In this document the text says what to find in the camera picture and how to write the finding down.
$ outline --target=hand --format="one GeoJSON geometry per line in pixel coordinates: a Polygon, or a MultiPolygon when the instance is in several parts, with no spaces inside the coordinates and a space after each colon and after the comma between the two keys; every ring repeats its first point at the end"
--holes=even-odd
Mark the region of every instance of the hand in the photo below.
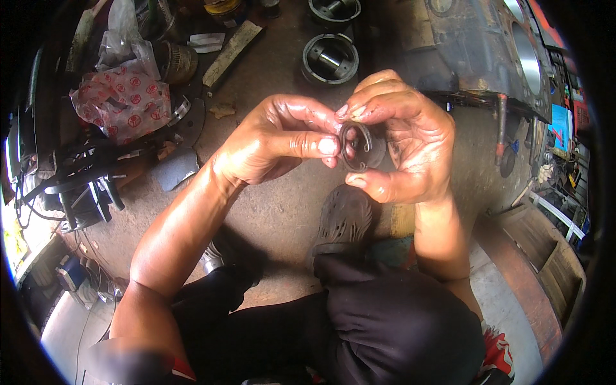
{"type": "Polygon", "coordinates": [[[369,169],[349,173],[346,183],[374,200],[419,203],[442,199],[450,190],[455,123],[453,118],[400,76],[386,70],[370,75],[336,112],[340,122],[385,122],[395,172],[369,169]]]}
{"type": "Polygon", "coordinates": [[[214,172],[238,186],[276,179],[306,158],[321,158],[333,168],[340,153],[340,128],[334,112],[314,99],[270,96],[214,154],[214,172]]]}

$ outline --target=red printed plastic bag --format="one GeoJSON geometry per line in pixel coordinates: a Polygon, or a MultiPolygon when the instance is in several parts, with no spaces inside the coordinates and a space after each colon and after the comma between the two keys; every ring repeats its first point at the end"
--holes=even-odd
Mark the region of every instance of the red printed plastic bag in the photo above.
{"type": "Polygon", "coordinates": [[[171,120],[169,85],[155,81],[138,60],[84,75],[69,96],[79,117],[96,124],[118,145],[159,129],[171,120]]]}

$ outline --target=plastic bag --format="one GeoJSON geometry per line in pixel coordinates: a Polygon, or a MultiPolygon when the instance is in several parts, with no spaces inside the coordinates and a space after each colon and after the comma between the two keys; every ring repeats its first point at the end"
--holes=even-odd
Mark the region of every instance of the plastic bag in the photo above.
{"type": "Polygon", "coordinates": [[[108,71],[136,57],[146,74],[154,80],[160,80],[152,44],[143,40],[139,34],[133,0],[113,1],[109,9],[108,27],[109,30],[105,31],[100,42],[96,70],[108,71]]]}
{"type": "Polygon", "coordinates": [[[169,85],[146,74],[137,59],[85,74],[69,96],[77,115],[116,144],[130,143],[171,120],[169,85]]]}

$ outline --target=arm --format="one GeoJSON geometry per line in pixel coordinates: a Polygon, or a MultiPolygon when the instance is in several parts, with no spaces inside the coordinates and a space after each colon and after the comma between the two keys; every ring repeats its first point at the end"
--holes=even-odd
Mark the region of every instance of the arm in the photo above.
{"type": "Polygon", "coordinates": [[[155,333],[161,347],[188,362],[171,314],[171,299],[242,188],[217,176],[210,160],[156,218],[132,258],[131,281],[113,317],[111,338],[150,339],[155,333]]]}
{"type": "Polygon", "coordinates": [[[443,283],[483,321],[471,289],[466,236],[450,190],[439,201],[415,205],[415,253],[419,271],[443,283]]]}
{"type": "Polygon", "coordinates": [[[314,99],[276,95],[259,104],[144,234],[110,337],[148,341],[188,363],[171,301],[229,208],[244,186],[282,176],[304,158],[331,166],[339,128],[314,99]]]}
{"type": "Polygon", "coordinates": [[[346,182],[378,202],[415,203],[415,251],[419,270],[443,283],[483,316],[469,281],[466,237],[450,188],[455,122],[394,71],[364,79],[336,113],[340,121],[385,122],[396,171],[369,169],[346,182]]]}

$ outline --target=forearm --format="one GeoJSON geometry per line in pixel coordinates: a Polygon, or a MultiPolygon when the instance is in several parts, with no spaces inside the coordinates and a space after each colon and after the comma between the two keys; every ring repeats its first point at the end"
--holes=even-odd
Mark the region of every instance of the forearm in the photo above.
{"type": "Polygon", "coordinates": [[[482,320],[469,279],[466,235],[450,190],[437,202],[416,205],[415,252],[419,271],[443,283],[482,320]]]}
{"type": "Polygon", "coordinates": [[[156,218],[132,258],[131,281],[167,300],[185,283],[242,189],[213,171],[215,158],[156,218]]]}

